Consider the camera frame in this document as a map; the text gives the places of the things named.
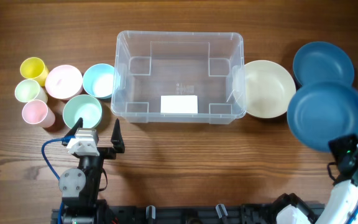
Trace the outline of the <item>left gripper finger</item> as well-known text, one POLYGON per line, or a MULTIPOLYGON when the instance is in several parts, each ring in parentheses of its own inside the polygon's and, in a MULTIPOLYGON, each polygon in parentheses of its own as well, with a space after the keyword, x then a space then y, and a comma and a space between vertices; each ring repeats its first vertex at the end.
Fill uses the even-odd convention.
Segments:
POLYGON ((65 135, 65 137, 70 137, 70 136, 74 136, 75 133, 77 132, 77 130, 79 128, 83 127, 83 118, 79 118, 77 120, 77 122, 74 124, 74 126, 69 130, 69 132, 67 132, 67 134, 65 135))
POLYGON ((114 129, 111 136, 111 143, 116 153, 124 153, 125 145, 121 134, 121 127, 119 119, 117 118, 114 123, 114 129))

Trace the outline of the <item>mint green plastic bowl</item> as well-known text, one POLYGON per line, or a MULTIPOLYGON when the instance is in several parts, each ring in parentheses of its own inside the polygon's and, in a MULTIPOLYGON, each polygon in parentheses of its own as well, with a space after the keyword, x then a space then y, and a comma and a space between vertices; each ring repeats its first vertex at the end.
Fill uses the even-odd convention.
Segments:
POLYGON ((70 99, 63 109, 63 120, 72 128, 82 118, 84 128, 95 128, 101 122, 103 109, 98 99, 90 95, 78 95, 70 99))

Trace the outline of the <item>dark blue plate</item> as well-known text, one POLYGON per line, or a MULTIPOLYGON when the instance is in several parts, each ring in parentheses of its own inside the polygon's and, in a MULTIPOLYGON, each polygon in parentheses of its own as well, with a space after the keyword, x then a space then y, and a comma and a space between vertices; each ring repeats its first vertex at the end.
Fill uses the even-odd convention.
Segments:
POLYGON ((348 134, 358 136, 358 91, 337 82, 301 87, 287 109, 292 134, 307 147, 329 152, 328 142, 348 134))
POLYGON ((354 66, 348 54, 329 42, 310 42, 300 47, 292 68, 301 86, 328 81, 351 86, 355 79, 354 66))

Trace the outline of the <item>cream plastic plate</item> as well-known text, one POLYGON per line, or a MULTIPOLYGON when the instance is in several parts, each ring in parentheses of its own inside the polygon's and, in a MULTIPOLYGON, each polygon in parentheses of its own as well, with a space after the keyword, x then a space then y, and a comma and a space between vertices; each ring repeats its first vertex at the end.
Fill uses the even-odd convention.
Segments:
POLYGON ((270 119, 287 112, 296 93, 295 81, 280 64, 254 60, 245 64, 247 113, 270 119))

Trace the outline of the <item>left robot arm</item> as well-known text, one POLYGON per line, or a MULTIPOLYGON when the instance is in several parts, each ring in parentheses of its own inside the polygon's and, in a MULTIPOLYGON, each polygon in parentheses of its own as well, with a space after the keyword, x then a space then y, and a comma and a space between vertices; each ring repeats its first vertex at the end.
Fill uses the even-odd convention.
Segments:
POLYGON ((105 160, 115 160, 117 154, 125 152, 119 120, 115 120, 111 136, 111 147, 99 147, 99 137, 94 128, 84 128, 83 118, 67 132, 62 145, 68 153, 79 159, 78 167, 66 170, 58 181, 62 192, 62 206, 57 223, 118 223, 118 217, 109 208, 107 201, 98 194, 106 188, 100 186, 107 173, 105 160))

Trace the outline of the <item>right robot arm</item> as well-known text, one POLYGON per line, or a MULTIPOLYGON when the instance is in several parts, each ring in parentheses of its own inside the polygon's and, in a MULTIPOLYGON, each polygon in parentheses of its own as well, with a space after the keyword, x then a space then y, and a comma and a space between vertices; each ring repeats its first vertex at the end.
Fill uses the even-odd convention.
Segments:
POLYGON ((283 194, 270 209, 271 223, 358 223, 358 137, 343 136, 328 143, 339 175, 333 177, 333 189, 323 212, 318 215, 295 194, 283 194))

